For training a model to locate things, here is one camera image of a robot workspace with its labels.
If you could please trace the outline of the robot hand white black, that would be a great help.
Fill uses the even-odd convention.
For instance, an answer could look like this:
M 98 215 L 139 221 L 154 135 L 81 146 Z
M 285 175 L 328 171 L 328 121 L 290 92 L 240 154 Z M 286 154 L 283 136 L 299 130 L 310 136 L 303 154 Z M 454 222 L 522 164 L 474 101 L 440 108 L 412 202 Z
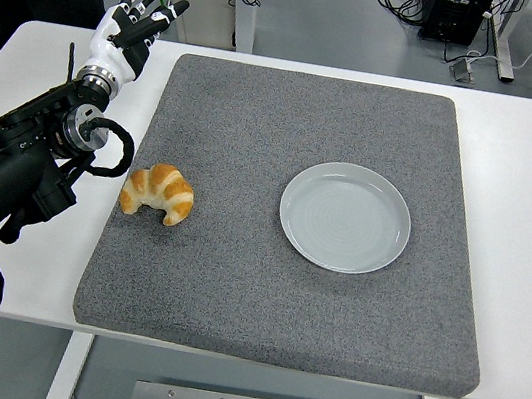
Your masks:
M 90 42 L 90 59 L 85 67 L 108 72 L 117 90 L 139 78 L 159 35 L 186 10 L 190 3 L 158 4 L 158 0 L 119 0 L 108 8 Z

